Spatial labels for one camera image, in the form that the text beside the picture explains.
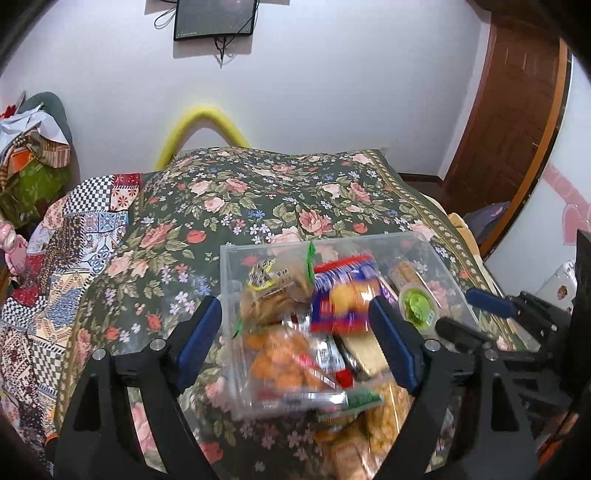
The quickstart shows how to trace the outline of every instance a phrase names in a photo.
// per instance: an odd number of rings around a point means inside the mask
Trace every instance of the bed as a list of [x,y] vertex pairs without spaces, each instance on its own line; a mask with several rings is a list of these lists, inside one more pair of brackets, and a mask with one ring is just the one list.
[[[180,153],[150,176],[87,180],[47,212],[28,250],[28,290],[15,291],[3,309],[3,409],[43,459],[43,443],[59,432],[90,353],[134,352],[168,336],[204,296],[219,294],[219,245],[226,243],[412,230],[431,242],[463,291],[498,293],[467,227],[450,217],[373,150],[210,148]],[[513,325],[475,313],[500,348],[524,348]],[[220,337],[179,399],[220,478],[325,477],[306,417],[231,420],[221,375],[225,348]],[[138,391],[130,391],[130,403],[147,463],[162,469]],[[456,407],[457,399],[434,468],[445,461]]]

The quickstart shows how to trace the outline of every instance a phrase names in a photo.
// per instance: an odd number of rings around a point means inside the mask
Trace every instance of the pink heart decoration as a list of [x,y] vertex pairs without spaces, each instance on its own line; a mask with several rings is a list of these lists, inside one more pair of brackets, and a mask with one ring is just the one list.
[[591,232],[590,212],[587,211],[585,218],[579,208],[569,203],[562,212],[562,231],[565,245],[577,244],[577,230]]

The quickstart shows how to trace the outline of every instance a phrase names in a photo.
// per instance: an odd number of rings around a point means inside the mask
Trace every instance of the metal screw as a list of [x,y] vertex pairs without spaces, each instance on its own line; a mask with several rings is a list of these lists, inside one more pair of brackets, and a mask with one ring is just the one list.
[[94,352],[92,352],[92,358],[95,360],[102,360],[107,352],[104,348],[97,348]]
[[150,348],[154,352],[159,352],[160,350],[162,350],[164,348],[165,345],[166,345],[166,342],[161,338],[156,338],[150,342]]
[[441,344],[437,340],[430,338],[425,341],[425,348],[430,352],[437,352],[441,348]]
[[484,356],[487,357],[491,362],[494,362],[499,358],[499,352],[492,349],[484,350]]

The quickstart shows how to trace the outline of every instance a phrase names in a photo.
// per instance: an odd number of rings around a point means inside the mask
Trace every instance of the floral bedspread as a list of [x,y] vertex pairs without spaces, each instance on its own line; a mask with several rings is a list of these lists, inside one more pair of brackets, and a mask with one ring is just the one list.
[[[87,290],[61,372],[55,421],[93,349],[135,352],[166,338],[201,299],[219,294],[219,246],[366,233],[419,231],[462,290],[488,287],[447,218],[409,188],[377,151],[281,155],[212,148],[179,155],[144,188],[145,206],[113,260]],[[480,326],[509,347],[519,340],[500,319],[476,312]],[[190,428],[222,479],[322,478],[322,450],[306,416],[234,422],[222,376],[220,337],[197,382],[180,397]],[[162,469],[139,392],[132,411],[148,463]],[[450,410],[433,465],[453,433]]]

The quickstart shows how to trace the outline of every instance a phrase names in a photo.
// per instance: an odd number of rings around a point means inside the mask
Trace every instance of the snack package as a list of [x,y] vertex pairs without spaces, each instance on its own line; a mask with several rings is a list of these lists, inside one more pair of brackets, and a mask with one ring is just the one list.
[[377,465],[381,465],[402,429],[413,404],[413,398],[394,380],[383,383],[372,391],[384,400],[379,407],[365,412],[371,452]]
[[254,353],[247,382],[255,401],[282,401],[286,411],[346,404],[347,395],[316,364],[304,335],[279,325],[242,340]]
[[341,339],[347,351],[355,358],[357,369],[365,374],[364,377],[375,377],[388,370],[386,357],[371,330],[354,335],[342,335]]
[[396,267],[390,270],[388,276],[394,282],[398,291],[400,291],[407,283],[422,282],[417,270],[409,260],[402,260],[399,262]]
[[378,471],[359,420],[335,438],[330,458],[337,480],[371,480]]
[[412,323],[419,332],[431,330],[440,317],[437,300],[421,284],[407,283],[398,296],[402,318]]
[[323,372],[335,374],[345,369],[345,361],[332,335],[314,336],[310,338],[310,344],[316,350],[316,363]]
[[312,332],[352,333],[369,329],[369,302],[384,294],[368,255],[314,268]]
[[355,358],[354,354],[347,348],[343,339],[339,335],[334,336],[335,344],[339,349],[343,361],[345,362],[346,369],[351,372],[353,378],[358,382],[364,382],[370,379],[370,376],[363,370],[359,361]]
[[281,324],[309,337],[311,321],[312,309],[310,306],[302,306],[285,315]]
[[242,326],[268,325],[309,303],[313,291],[311,264],[276,257],[255,264],[240,298]]
[[338,432],[357,419],[364,411],[369,411],[384,403],[379,394],[363,387],[347,391],[347,401],[346,406],[334,407],[331,410],[327,409],[316,413],[320,430]]

